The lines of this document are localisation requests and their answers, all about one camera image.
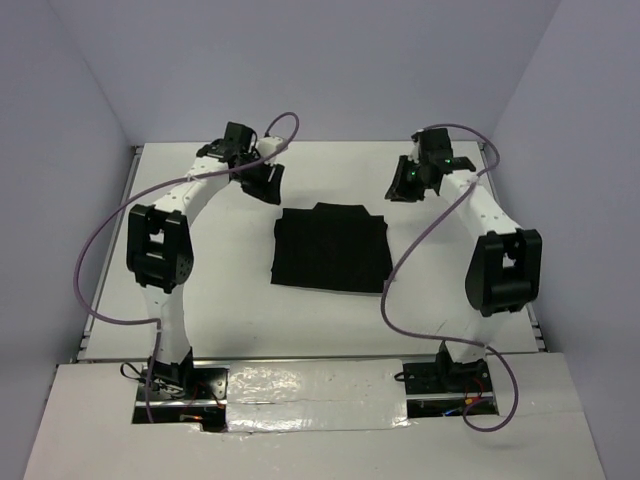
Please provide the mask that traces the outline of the black long sleeve shirt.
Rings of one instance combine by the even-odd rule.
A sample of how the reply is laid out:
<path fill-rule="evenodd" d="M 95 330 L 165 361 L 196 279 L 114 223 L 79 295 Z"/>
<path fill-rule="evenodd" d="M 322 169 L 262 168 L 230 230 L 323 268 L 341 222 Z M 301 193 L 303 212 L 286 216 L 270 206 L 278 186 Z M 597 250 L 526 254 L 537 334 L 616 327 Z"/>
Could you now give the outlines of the black long sleeve shirt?
<path fill-rule="evenodd" d="M 387 231 L 384 217 L 362 205 L 285 208 L 274 224 L 271 282 L 380 294 L 393 269 Z"/>

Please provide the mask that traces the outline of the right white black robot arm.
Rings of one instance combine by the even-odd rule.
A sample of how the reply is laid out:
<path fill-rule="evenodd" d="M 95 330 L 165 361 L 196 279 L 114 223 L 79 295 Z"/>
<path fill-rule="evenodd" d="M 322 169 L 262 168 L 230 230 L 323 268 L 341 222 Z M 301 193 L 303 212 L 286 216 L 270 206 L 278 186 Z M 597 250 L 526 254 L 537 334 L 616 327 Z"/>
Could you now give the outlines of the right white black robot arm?
<path fill-rule="evenodd" d="M 473 251 L 464 292 L 480 317 L 459 336 L 432 336 L 440 344 L 435 380 L 447 391 L 461 388 L 470 370 L 485 360 L 508 315 L 524 310 L 538 297 L 543 247 L 540 233 L 521 227 L 482 186 L 481 178 L 490 169 L 477 169 L 469 158 L 454 154 L 452 127 L 441 123 L 412 134 L 412 150 L 400 156 L 385 194 L 391 202 L 415 203 L 432 191 L 447 208 L 427 229 L 434 231 L 454 214 L 470 234 Z"/>

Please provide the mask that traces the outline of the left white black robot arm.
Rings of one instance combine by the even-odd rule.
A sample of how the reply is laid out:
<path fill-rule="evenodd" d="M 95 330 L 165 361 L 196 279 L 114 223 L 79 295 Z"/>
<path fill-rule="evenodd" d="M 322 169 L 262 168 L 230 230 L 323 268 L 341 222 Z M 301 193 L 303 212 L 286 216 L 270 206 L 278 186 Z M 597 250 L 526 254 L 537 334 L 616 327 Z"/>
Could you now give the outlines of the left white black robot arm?
<path fill-rule="evenodd" d="M 160 322 L 148 369 L 173 398 L 195 388 L 193 349 L 184 320 L 184 285 L 195 265 L 190 229 L 212 198 L 231 182 L 264 203 L 281 202 L 284 167 L 275 157 L 288 146 L 282 137 L 258 138 L 250 127 L 230 122 L 224 136 L 201 147 L 185 177 L 151 205 L 128 215 L 126 265 L 141 287 L 147 314 Z"/>

